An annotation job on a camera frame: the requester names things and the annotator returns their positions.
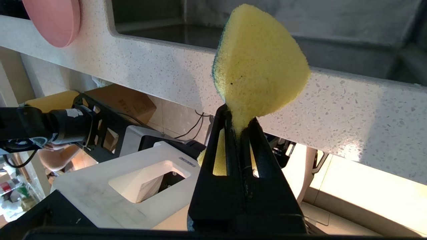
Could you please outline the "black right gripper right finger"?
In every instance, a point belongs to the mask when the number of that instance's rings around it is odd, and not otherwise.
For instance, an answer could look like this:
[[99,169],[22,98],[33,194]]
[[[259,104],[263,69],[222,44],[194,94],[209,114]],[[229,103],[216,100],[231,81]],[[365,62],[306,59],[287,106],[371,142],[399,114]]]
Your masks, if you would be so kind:
[[241,231],[307,232],[299,204],[256,118],[241,133],[241,176]]

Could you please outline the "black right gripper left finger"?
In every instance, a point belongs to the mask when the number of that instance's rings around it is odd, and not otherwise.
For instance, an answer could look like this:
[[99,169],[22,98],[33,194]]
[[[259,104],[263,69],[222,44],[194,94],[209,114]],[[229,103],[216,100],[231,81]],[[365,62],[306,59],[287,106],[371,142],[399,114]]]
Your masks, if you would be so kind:
[[[220,130],[224,130],[226,175],[213,174]],[[236,217],[245,211],[239,147],[226,104],[215,114],[212,134],[197,178],[187,214],[188,231],[230,232]]]

